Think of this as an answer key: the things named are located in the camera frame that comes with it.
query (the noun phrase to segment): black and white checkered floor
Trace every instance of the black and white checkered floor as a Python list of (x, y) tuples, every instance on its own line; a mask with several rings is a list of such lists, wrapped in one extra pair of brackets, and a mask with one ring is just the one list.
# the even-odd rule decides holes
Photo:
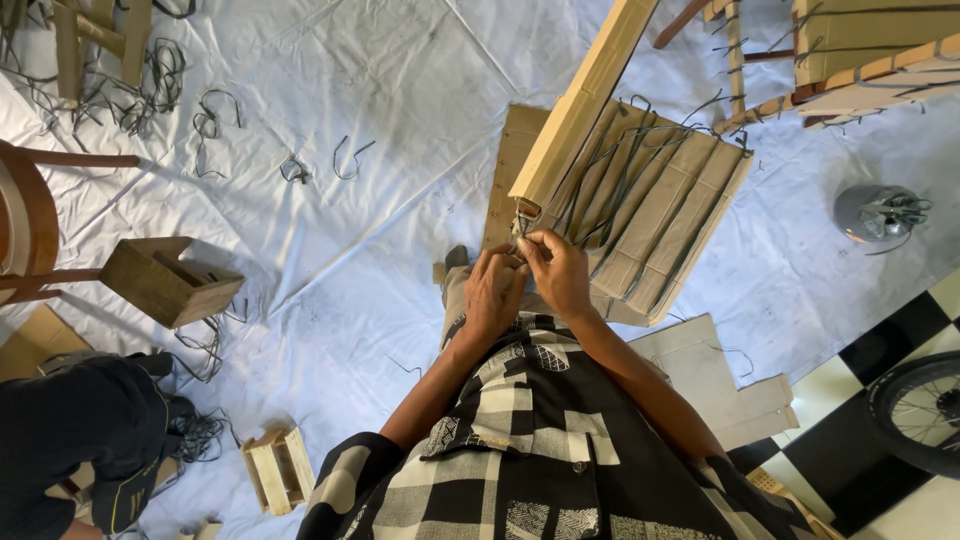
[[(886, 538), (870, 533), (868, 525), (933, 476), (877, 444), (863, 412), (865, 388), (901, 362), (955, 350), (960, 350), (960, 270), (794, 384), (799, 429), (738, 448), (730, 457), (744, 474), (763, 467), (845, 536), (862, 531), (858, 538)], [(960, 482), (934, 482), (960, 503)], [(960, 531), (954, 533), (943, 537), (960, 537)]]

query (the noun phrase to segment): white plastic sheet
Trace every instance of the white plastic sheet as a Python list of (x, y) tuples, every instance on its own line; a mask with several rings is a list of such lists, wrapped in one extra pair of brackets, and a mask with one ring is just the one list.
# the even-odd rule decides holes
[[(144, 138), (86, 122), (78, 138), (94, 153), (136, 153), (134, 170), (44, 167), (61, 226), (59, 267), (102, 265), (124, 237), (183, 234), (191, 257), (247, 277), (239, 295), (250, 321), (225, 320), (227, 363), (210, 384), (180, 391), (200, 410), (221, 406), (241, 438), (271, 422), (298, 424), (314, 468), (347, 436), (378, 430), (437, 350), (443, 307), (431, 264), (451, 247), (480, 243), (496, 150), (509, 103), (550, 107), (564, 92), (612, 0), (207, 0), (193, 17), (156, 13), (155, 37), (186, 52), (180, 106)], [(719, 23), (694, 20), (664, 51), (653, 38), (682, 8), (663, 2), (624, 73), (617, 96), (640, 93), (675, 120), (728, 88)], [(743, 11), (747, 51), (765, 50), (789, 26), (789, 5)], [(25, 69), (55, 69), (53, 34), (17, 38)], [(104, 54), (101, 68), (116, 69)], [(748, 104), (790, 89), (790, 62), (748, 65)], [(43, 149), (79, 151), (69, 123), (38, 135), (43, 115), (12, 78), (0, 78), (0, 137)], [(199, 144), (191, 119), (212, 88), (222, 136)], [(716, 119), (727, 104), (694, 120)], [(745, 385), (778, 373), (797, 380), (862, 332), (960, 265), (956, 171), (960, 99), (804, 132), (791, 114), (750, 128), (754, 169), (672, 309), (711, 313), (727, 359)], [(368, 142), (360, 174), (342, 172)], [(287, 184), (277, 171), (296, 156), (311, 173)], [(903, 184), (933, 200), (926, 225), (877, 258), (832, 225), (841, 186)], [(94, 347), (129, 354), (169, 348), (197, 364), (170, 331), (98, 283), (63, 287), (52, 308)], [(9, 334), (33, 306), (2, 310)], [(668, 318), (667, 323), (675, 322)], [(647, 331), (619, 327), (626, 338)], [(204, 337), (205, 327), (184, 333)], [(142, 524), (152, 538), (216, 517), (221, 538), (293, 538), (290, 516), (261, 515), (240, 454), (191, 465), (151, 502)]]

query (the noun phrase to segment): tire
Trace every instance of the tire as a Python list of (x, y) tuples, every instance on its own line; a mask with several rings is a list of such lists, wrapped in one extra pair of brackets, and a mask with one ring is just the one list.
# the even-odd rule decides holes
[(943, 450), (911, 439), (900, 431), (891, 414), (917, 385), (956, 376), (960, 376), (960, 351), (926, 356), (883, 374), (868, 399), (873, 432), (883, 446), (914, 467), (951, 479), (960, 479), (960, 450)]

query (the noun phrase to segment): bicycle wheel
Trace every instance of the bicycle wheel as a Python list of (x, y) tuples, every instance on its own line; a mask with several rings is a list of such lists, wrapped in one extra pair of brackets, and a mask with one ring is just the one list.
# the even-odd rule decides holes
[(885, 373), (870, 390), (869, 406), (875, 435), (894, 455), (960, 479), (960, 351)]

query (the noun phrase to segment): person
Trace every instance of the person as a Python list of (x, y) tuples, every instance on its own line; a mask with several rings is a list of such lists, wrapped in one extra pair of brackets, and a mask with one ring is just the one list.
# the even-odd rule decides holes
[[(122, 532), (146, 507), (159, 464), (182, 436), (171, 420), (193, 405), (161, 392), (152, 376), (173, 369), (168, 353), (57, 356), (39, 377), (0, 382), (0, 538), (101, 540)], [(45, 492), (93, 466), (90, 516)]]
[(450, 269), (443, 351), (380, 433), (330, 451), (299, 540), (814, 537), (591, 306), (583, 251), (517, 247)]

